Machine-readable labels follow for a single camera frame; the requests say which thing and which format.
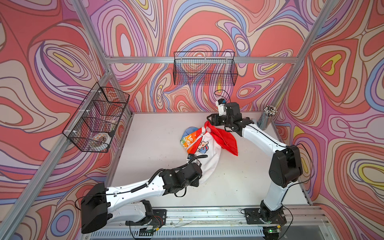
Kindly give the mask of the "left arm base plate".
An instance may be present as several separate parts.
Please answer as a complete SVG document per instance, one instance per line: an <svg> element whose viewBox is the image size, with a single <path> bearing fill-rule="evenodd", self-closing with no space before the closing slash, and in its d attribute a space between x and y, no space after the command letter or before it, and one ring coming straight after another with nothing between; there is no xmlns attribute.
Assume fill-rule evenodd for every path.
<svg viewBox="0 0 384 240"><path fill-rule="evenodd" d="M138 221L126 221L125 225L129 227L130 233L134 238L153 237L155 232L166 224L167 210L155 209L152 213Z"/></svg>

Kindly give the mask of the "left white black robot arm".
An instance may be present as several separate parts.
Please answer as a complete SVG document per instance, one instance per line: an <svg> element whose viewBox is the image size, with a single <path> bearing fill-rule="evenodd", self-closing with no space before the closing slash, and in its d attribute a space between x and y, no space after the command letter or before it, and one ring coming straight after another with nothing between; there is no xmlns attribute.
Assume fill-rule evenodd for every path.
<svg viewBox="0 0 384 240"><path fill-rule="evenodd" d="M113 221L134 222L132 215L119 209L130 204L145 205L143 200L147 198L176 195L189 186L198 187L202 176L201 164L189 162L174 169L159 169L148 180L135 184L120 187L96 184L81 198L81 233L95 232Z"/></svg>

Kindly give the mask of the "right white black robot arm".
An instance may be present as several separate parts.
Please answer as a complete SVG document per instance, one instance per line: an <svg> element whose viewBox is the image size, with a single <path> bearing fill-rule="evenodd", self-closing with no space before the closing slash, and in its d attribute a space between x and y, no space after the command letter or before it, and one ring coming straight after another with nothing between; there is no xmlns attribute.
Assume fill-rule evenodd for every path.
<svg viewBox="0 0 384 240"><path fill-rule="evenodd" d="M217 114L207 117L212 126L224 126L259 147L271 158L269 177L271 184L266 197L261 201L256 214L264 224L272 223L283 213L283 200L290 187L303 174L300 150L297 146L286 145L265 133L250 118L243 118L239 104L216 101Z"/></svg>

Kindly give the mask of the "rainbow red hooded jacket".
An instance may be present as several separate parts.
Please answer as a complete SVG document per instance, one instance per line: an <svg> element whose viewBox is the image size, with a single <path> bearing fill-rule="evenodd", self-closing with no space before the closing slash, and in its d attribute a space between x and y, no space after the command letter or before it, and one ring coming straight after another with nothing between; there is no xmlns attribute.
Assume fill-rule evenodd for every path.
<svg viewBox="0 0 384 240"><path fill-rule="evenodd" d="M215 171L222 150L226 150L234 156L239 154L235 137L225 130L214 127L209 122L205 122L201 128L187 128L181 137L181 145L188 154L206 155L205 158L196 160L202 169L200 184L205 183Z"/></svg>

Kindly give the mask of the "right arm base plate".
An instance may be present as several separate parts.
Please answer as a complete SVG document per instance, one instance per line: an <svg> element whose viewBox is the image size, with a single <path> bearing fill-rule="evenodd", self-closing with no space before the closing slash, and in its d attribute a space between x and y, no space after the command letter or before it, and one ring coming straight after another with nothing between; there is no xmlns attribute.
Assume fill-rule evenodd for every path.
<svg viewBox="0 0 384 240"><path fill-rule="evenodd" d="M287 223L283 208L270 211L268 208L246 208L241 213L245 215L248 225L283 226Z"/></svg>

